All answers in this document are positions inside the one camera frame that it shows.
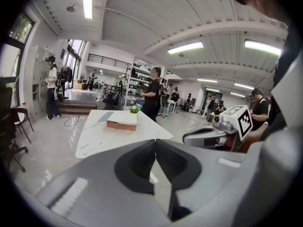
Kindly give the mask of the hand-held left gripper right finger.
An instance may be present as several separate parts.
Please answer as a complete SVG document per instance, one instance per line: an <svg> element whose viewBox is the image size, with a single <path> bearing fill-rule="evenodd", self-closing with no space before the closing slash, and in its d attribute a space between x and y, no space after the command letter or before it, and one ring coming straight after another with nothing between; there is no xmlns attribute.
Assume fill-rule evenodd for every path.
<svg viewBox="0 0 303 227"><path fill-rule="evenodd" d="M169 182L168 212L161 222L233 222L243 191L234 177L242 153L155 141L156 161Z"/></svg>

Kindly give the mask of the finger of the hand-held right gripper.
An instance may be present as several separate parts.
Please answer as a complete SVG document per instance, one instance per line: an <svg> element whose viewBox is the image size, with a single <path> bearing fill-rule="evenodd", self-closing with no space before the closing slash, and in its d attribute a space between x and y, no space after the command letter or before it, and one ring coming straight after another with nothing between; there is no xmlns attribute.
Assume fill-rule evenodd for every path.
<svg viewBox="0 0 303 227"><path fill-rule="evenodd" d="M183 143L199 148L216 148L226 141L225 132L190 133L183 136Z"/></svg>
<svg viewBox="0 0 303 227"><path fill-rule="evenodd" d="M194 129L192 131L189 131L188 134L195 135L195 134L206 134L206 133L211 133L211 132L215 132L214 127L202 127L199 129Z"/></svg>

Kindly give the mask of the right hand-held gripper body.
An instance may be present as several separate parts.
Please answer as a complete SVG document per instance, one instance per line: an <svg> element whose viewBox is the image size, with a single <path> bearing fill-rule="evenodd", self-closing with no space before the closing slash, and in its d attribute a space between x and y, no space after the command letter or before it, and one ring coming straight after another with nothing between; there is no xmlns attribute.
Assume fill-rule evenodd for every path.
<svg viewBox="0 0 303 227"><path fill-rule="evenodd" d="M238 151L241 142L253 128L247 105L236 105L214 117L213 127L218 131L217 146L224 145Z"/></svg>

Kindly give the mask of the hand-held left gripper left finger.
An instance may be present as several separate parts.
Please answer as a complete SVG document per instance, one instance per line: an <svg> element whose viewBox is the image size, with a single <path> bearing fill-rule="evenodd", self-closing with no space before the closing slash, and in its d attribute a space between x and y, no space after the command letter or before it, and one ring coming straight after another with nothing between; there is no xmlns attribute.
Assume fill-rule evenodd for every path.
<svg viewBox="0 0 303 227"><path fill-rule="evenodd" d="M77 227L163 227L171 221L150 182L155 140L91 155L53 179L37 200Z"/></svg>

